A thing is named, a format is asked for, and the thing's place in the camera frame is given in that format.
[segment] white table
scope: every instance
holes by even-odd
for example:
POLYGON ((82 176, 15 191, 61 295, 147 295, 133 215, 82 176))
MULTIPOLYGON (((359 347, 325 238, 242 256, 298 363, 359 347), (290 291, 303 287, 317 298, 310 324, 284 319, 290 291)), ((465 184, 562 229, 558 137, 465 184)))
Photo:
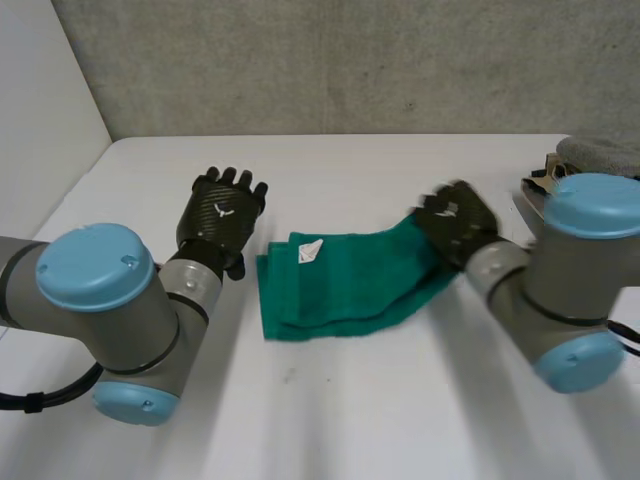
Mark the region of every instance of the white table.
MULTIPOLYGON (((269 183, 245 255, 302 232, 374 232, 421 193, 471 181, 519 242, 511 199, 561 139, 397 135, 129 139, 112 145, 40 231, 136 230, 154 257, 175 249, 195 177, 210 165, 269 183)), ((639 298, 615 318, 631 322, 639 298)), ((226 282, 173 420, 120 424, 87 395, 40 415, 0 414, 0 479, 581 479, 640 475, 640 363, 597 391, 554 394, 459 278, 402 325, 365 338, 265 342, 253 262, 226 282)), ((76 342, 11 330, 0 391, 51 391, 91 364, 76 342)))

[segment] gray foam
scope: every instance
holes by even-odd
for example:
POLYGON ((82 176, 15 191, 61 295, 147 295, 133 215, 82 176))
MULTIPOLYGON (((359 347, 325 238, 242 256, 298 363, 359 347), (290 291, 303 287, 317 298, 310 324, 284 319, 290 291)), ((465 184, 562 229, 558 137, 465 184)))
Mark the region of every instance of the gray foam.
POLYGON ((610 140, 568 137, 556 152, 583 172, 640 177, 640 149, 610 140))

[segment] white wall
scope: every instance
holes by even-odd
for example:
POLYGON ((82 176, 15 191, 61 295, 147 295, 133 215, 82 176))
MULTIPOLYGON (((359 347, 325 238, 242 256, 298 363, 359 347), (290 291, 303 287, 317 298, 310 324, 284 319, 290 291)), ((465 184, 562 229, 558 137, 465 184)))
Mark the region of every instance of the white wall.
POLYGON ((0 0, 0 235, 32 237, 111 140, 49 0, 0 0))

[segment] black ring band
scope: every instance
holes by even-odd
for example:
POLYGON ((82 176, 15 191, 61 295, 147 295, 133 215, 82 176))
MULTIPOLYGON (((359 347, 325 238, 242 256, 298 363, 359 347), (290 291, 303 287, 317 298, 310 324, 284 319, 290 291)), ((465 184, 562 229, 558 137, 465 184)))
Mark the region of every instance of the black ring band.
POLYGON ((167 296, 171 300, 175 300, 176 302, 183 303, 187 307, 195 310, 196 313, 202 317, 202 319, 204 320, 204 323, 206 323, 207 326, 209 325, 209 315, 207 315, 207 312, 205 312, 204 308, 202 308, 199 304, 197 304, 196 302, 194 302, 190 298, 187 298, 184 295, 181 295, 179 293, 167 292, 167 296))
POLYGON ((609 320, 607 317, 604 318, 572 318, 566 317, 564 315, 560 315, 558 313, 552 312, 551 310, 547 310, 542 305, 537 303, 534 299, 532 299, 524 289, 521 292, 522 298, 538 313, 541 313, 545 317, 555 320, 560 323, 564 323, 565 325, 572 325, 574 327, 597 327, 598 325, 606 325, 609 320))
POLYGON ((506 282, 507 280, 509 280, 510 278, 515 277, 516 274, 518 274, 520 272, 523 272, 525 268, 527 268, 527 267, 522 266, 522 267, 514 268, 509 273, 507 273, 505 276, 503 276, 500 280, 498 280, 493 285, 493 287, 491 287, 491 290, 489 290, 489 292, 487 293, 487 306, 491 306, 491 301, 493 300, 493 295, 496 293, 496 290, 498 290, 498 287, 500 285, 502 285, 504 282, 506 282))
POLYGON ((7 264, 2 271, 2 275, 0 275, 0 318, 7 322, 11 328, 19 328, 24 330, 24 328, 14 320, 14 318, 9 313, 9 308, 7 306, 7 287, 9 286, 9 279, 11 278, 11 273, 13 269, 16 268, 16 265, 22 260, 27 253, 33 250, 40 245, 45 245, 45 242, 33 242, 28 245, 25 245, 16 253, 13 254, 13 257, 9 259, 7 264))
POLYGON ((171 343, 169 344, 167 349, 164 352, 162 352, 158 357, 156 357, 154 360, 151 360, 149 363, 145 363, 144 365, 142 365, 140 367, 132 368, 130 370, 114 370, 113 368, 107 368, 105 366, 103 366, 103 368, 107 372, 113 373, 115 375, 136 375, 138 373, 142 373, 142 372, 144 372, 146 370, 149 370, 150 368, 155 367, 162 360, 167 358, 169 356, 169 354, 173 351, 175 346, 178 344, 178 339, 179 338, 180 338, 180 320, 178 320, 178 328, 176 328, 176 334, 173 336, 173 340, 171 340, 171 343))

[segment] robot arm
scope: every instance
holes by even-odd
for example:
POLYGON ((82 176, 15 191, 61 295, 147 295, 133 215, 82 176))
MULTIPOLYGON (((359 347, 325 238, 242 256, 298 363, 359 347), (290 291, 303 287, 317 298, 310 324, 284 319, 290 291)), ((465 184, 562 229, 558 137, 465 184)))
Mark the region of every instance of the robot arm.
POLYGON ((242 249, 265 206, 251 173, 200 176, 156 273, 128 228, 96 224, 51 244, 0 237, 0 325, 75 338, 104 369, 94 404, 149 426, 173 413, 222 289, 244 277, 242 249))
POLYGON ((495 216, 465 182, 425 197, 416 222, 466 273, 538 376, 574 393, 604 383, 624 357, 607 324, 620 290, 640 279, 640 183, 575 175, 547 203, 532 252, 498 235, 495 216))

